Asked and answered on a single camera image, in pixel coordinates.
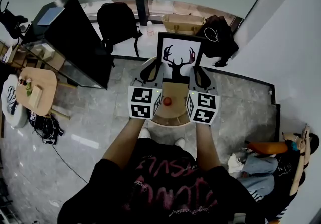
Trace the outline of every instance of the black backpack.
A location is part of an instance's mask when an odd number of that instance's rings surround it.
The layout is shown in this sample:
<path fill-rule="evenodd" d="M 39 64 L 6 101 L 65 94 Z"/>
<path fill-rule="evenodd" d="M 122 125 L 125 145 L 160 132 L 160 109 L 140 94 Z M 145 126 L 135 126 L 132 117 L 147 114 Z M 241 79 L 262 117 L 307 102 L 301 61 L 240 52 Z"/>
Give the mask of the black backpack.
<path fill-rule="evenodd" d="M 234 41 L 231 27 L 227 25 L 223 16 L 210 16 L 196 33 L 196 36 L 207 38 L 204 50 L 206 57 L 221 57 L 215 63 L 215 67 L 226 66 L 228 59 L 239 50 L 238 45 Z"/>
<path fill-rule="evenodd" d="M 112 53 L 113 45 L 134 37 L 136 55 L 139 56 L 137 42 L 142 33 L 136 25 L 134 13 L 126 3 L 103 4 L 98 10 L 97 22 L 108 52 Z"/>
<path fill-rule="evenodd" d="M 58 121 L 51 114 L 50 117 L 39 116 L 31 110 L 27 110 L 29 123 L 34 127 L 37 135 L 41 137 L 44 144 L 55 145 L 58 135 L 62 136 L 64 131 L 60 128 Z"/>

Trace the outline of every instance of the black baseboard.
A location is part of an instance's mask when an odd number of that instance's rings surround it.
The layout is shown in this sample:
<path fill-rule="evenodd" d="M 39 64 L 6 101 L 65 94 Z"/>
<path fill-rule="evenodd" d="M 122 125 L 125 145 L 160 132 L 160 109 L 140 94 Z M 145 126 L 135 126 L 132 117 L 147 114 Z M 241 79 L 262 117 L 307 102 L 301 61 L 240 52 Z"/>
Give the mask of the black baseboard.
<path fill-rule="evenodd" d="M 250 78 L 250 77 L 234 74 L 234 73 L 231 73 L 231 72 L 226 72 L 226 71 L 223 71 L 223 70 L 211 69 L 211 68 L 207 68 L 207 67 L 204 67 L 204 68 L 206 70 L 210 71 L 210 72 L 215 72 L 215 73 L 219 73 L 219 74 L 223 74 L 223 75 L 227 75 L 227 76 L 231 76 L 231 77 L 237 77 L 237 78 L 245 79 L 245 80 L 248 80 L 248 81 L 251 81 L 251 82 L 255 82 L 255 83 L 258 83 L 258 84 L 261 84 L 261 85 L 266 85 L 266 86 L 270 87 L 270 89 L 271 89 L 270 90 L 271 91 L 271 104 L 275 105 L 275 87 L 274 87 L 273 84 L 270 84 L 270 83 L 267 83 L 267 82 L 264 82 L 264 81 L 261 81 L 261 80 L 257 80 L 257 79 L 254 79 L 254 78 Z"/>
<path fill-rule="evenodd" d="M 275 103 L 276 106 L 276 117 L 275 117 L 275 135 L 274 141 L 278 142 L 280 137 L 280 119 L 281 119 L 281 105 Z"/>
<path fill-rule="evenodd" d="M 310 222 L 310 224 L 320 224 L 321 223 L 321 209 L 318 211 L 318 213 L 315 215 L 313 220 Z"/>
<path fill-rule="evenodd" d="M 115 59 L 123 60 L 134 60 L 134 61 L 147 61 L 149 58 L 137 57 L 137 56 L 124 56 L 124 55 L 113 55 Z"/>

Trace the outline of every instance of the wooden table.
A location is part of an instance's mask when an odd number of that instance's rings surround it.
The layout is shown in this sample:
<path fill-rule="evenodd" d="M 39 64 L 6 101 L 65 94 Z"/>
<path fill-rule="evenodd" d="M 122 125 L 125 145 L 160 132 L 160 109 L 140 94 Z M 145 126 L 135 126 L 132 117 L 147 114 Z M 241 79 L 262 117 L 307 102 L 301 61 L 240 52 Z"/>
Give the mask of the wooden table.
<path fill-rule="evenodd" d="M 36 85 L 42 90 L 42 95 L 37 108 L 33 108 L 29 105 L 30 97 L 27 97 L 26 87 L 23 85 L 17 86 L 16 99 L 18 103 L 40 116 L 45 116 L 49 112 L 52 112 L 68 119 L 70 118 L 67 115 L 51 109 L 57 88 L 57 78 L 53 71 L 26 67 L 23 69 L 20 76 L 24 80 L 30 78 L 31 88 Z"/>
<path fill-rule="evenodd" d="M 143 65 L 149 61 L 155 60 L 156 57 L 150 58 L 144 62 Z M 155 74 L 156 69 L 154 68 L 150 73 L 149 80 L 152 80 Z M 150 121 L 163 127 L 178 127 L 189 123 L 190 118 L 185 107 L 187 96 L 189 94 L 188 84 L 163 82 L 162 89 L 162 102 Z M 163 99 L 166 97 L 172 100 L 172 104 L 170 106 L 165 106 L 163 104 Z"/>

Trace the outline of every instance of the white sneaker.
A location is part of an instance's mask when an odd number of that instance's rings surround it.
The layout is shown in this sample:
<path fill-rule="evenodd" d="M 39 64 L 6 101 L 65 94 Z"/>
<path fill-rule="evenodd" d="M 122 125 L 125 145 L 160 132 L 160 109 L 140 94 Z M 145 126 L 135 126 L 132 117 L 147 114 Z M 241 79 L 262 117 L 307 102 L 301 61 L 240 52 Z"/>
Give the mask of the white sneaker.
<path fill-rule="evenodd" d="M 236 158 L 234 153 L 230 156 L 227 165 L 229 166 L 229 173 L 240 172 L 244 167 L 244 164 L 241 163 L 240 158 Z"/>
<path fill-rule="evenodd" d="M 184 149 L 185 146 L 185 139 L 184 138 L 178 138 L 174 145 L 179 146 L 180 148 Z"/>
<path fill-rule="evenodd" d="M 138 135 L 138 138 L 151 138 L 148 128 L 142 128 Z"/>

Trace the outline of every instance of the black cable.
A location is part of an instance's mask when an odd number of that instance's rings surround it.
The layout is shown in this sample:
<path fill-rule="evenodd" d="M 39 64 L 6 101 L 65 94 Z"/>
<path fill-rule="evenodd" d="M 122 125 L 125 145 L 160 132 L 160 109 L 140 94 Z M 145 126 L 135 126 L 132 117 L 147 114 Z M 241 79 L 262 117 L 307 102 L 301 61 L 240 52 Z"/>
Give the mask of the black cable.
<path fill-rule="evenodd" d="M 18 45 L 19 42 L 20 42 L 20 37 L 18 37 L 18 42 L 16 43 L 15 46 L 13 46 L 12 50 L 14 50 L 16 48 L 16 46 Z"/>
<path fill-rule="evenodd" d="M 60 154 L 57 152 L 56 148 L 55 148 L 53 145 L 51 145 L 51 146 L 52 146 L 52 148 L 56 151 L 56 153 L 58 154 L 58 156 L 60 157 L 60 159 L 68 166 L 68 168 L 71 169 L 71 170 L 72 170 L 78 177 L 80 177 L 86 184 L 88 184 L 88 182 L 87 182 L 86 180 L 84 180 L 81 176 L 79 176 L 79 175 L 76 173 L 76 171 L 74 171 L 74 170 L 68 165 L 68 163 L 64 161 L 64 159 L 63 159 L 63 158 L 60 156 Z"/>

